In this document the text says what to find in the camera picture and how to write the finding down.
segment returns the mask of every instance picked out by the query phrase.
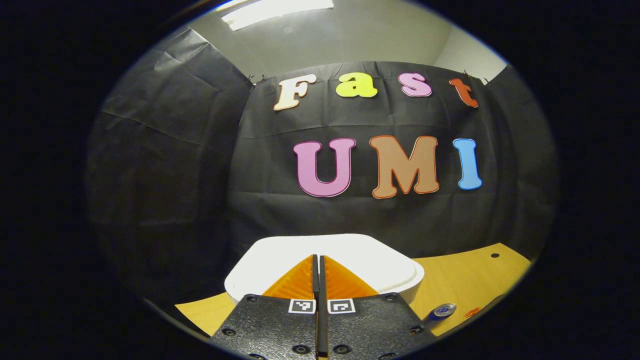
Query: white plate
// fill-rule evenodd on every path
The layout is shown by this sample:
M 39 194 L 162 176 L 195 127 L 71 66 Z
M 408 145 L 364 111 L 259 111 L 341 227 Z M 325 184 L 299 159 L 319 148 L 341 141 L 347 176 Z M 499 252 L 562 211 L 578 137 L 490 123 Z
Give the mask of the white plate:
M 411 303 L 424 277 L 414 260 L 362 234 L 275 236 L 256 241 L 225 279 L 237 303 L 246 294 L 263 294 L 309 255 L 327 255 L 378 293 L 397 292 Z

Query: wooden table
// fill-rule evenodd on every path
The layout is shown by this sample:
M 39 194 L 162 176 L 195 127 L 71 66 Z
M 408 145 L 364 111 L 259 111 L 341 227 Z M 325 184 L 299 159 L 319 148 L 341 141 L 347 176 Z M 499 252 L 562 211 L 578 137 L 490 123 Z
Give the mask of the wooden table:
M 424 279 L 410 304 L 424 318 L 436 306 L 451 302 L 456 312 L 433 328 L 439 336 L 461 324 L 496 297 L 505 294 L 523 276 L 531 262 L 498 243 L 457 254 L 419 258 Z M 220 328 L 235 307 L 227 293 L 185 304 L 178 310 L 208 335 Z

